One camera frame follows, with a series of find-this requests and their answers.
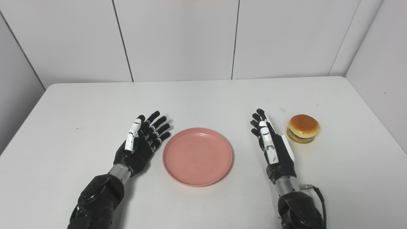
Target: black cable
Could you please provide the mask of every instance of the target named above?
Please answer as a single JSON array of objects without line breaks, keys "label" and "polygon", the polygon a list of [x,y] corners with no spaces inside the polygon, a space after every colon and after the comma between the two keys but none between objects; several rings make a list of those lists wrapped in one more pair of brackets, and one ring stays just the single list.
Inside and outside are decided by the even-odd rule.
[{"label": "black cable", "polygon": [[324,225],[323,225],[323,229],[326,229],[326,207],[325,207],[325,199],[324,196],[322,195],[321,191],[319,190],[319,188],[315,187],[314,185],[312,186],[312,189],[314,189],[315,193],[318,195],[319,200],[321,201],[322,204],[322,214],[323,214],[323,218],[324,218]]}]

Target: pink plate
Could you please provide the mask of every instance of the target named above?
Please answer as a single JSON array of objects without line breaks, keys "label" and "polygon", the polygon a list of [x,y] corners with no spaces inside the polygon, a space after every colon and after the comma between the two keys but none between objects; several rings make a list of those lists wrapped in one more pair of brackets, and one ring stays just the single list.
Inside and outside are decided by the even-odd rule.
[{"label": "pink plate", "polygon": [[203,187],[219,181],[232,164],[232,149],[218,132],[191,128],[174,135],[162,155],[165,170],[184,185]]}]

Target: cable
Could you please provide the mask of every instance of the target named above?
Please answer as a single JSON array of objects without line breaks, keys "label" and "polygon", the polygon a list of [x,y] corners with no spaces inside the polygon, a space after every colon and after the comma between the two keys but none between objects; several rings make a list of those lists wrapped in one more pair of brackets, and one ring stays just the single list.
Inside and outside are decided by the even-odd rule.
[{"label": "cable", "polygon": [[325,207],[325,199],[324,196],[322,195],[321,191],[319,188],[315,187],[314,185],[312,186],[312,189],[314,189],[315,193],[318,195],[319,200],[321,201],[322,204],[322,214],[324,218],[324,226],[323,229],[326,229],[326,207]]},{"label": "cable", "polygon": [[321,191],[319,188],[315,187],[314,185],[300,185],[300,190],[305,190],[305,189],[314,189],[314,192],[318,195],[319,200],[321,201],[322,204],[322,214],[323,214],[323,229],[326,229],[326,207],[325,207],[325,199],[324,196],[322,195]]}]

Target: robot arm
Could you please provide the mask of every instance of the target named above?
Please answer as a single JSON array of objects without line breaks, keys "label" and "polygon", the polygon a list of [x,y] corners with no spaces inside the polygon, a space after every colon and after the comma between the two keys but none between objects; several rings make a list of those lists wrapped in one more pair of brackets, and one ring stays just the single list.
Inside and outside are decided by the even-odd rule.
[{"label": "robot arm", "polygon": [[302,192],[313,188],[318,196],[323,197],[318,188],[313,185],[299,185],[294,170],[294,154],[285,135],[278,135],[262,109],[253,114],[254,126],[252,133],[258,138],[260,148],[267,161],[267,175],[275,185],[278,199],[278,213],[281,216],[283,229],[325,229],[321,214],[314,205],[313,199]]},{"label": "robot arm", "polygon": [[111,229],[113,214],[124,197],[126,181],[140,173],[161,143],[170,136],[166,117],[154,112],[147,120],[140,115],[132,124],[126,140],[119,147],[113,167],[99,175],[80,194],[68,229]]}]

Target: fingertip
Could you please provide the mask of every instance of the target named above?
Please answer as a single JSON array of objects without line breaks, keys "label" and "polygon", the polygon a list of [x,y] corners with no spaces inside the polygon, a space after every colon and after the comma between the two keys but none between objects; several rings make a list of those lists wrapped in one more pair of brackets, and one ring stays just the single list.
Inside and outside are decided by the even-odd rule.
[{"label": "fingertip", "polygon": [[142,114],[139,115],[137,118],[141,120],[141,123],[143,123],[146,120],[146,117]]}]

